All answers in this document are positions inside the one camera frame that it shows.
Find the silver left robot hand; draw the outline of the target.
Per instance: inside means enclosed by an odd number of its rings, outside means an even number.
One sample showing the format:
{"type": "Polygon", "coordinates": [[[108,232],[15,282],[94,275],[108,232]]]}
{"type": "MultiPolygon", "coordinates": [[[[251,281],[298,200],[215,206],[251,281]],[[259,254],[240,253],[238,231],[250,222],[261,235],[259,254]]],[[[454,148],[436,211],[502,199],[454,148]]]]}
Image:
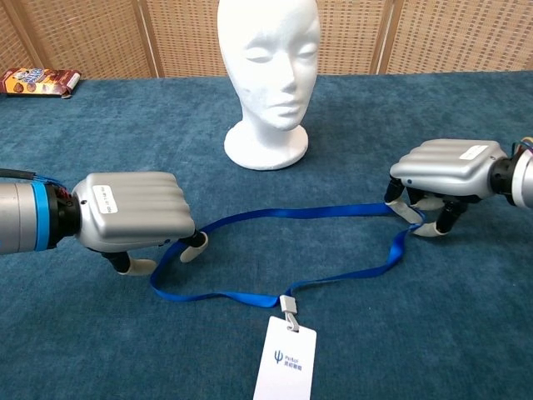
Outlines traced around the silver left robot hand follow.
{"type": "Polygon", "coordinates": [[[121,275],[145,276],[157,263],[129,251],[171,241],[186,245],[180,260],[189,263],[208,245],[197,230],[177,179],[169,172],[93,172],[73,189],[80,202],[77,240],[100,253],[121,275]]]}

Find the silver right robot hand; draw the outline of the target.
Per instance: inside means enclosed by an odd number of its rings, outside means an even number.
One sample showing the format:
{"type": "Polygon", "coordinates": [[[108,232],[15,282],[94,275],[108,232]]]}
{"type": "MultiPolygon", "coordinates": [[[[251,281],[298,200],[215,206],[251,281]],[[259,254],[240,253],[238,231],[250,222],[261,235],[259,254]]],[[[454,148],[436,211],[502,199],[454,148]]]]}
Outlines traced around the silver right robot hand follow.
{"type": "Polygon", "coordinates": [[[497,194],[499,168],[509,161],[495,141],[428,140],[390,168],[384,201],[416,225],[415,235],[444,236],[469,205],[497,194]]]}

